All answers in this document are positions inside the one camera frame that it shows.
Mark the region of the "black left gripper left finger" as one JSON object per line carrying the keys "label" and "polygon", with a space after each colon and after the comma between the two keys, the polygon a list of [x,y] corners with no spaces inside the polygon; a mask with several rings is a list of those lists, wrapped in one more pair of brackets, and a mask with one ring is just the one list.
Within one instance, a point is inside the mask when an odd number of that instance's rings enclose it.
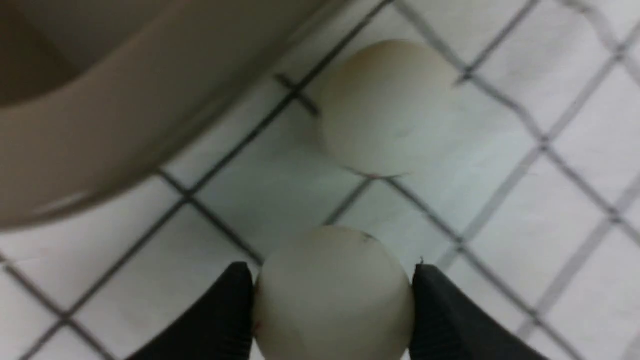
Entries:
{"label": "black left gripper left finger", "polygon": [[254,283],[246,262],[229,264],[212,287],[130,360],[249,360]]}

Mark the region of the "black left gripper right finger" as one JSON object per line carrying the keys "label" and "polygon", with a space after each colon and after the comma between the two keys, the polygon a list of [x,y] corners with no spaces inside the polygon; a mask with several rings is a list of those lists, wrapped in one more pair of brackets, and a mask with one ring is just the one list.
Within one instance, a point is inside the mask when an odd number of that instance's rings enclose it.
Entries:
{"label": "black left gripper right finger", "polygon": [[413,274],[412,360],[544,360],[431,264]]}

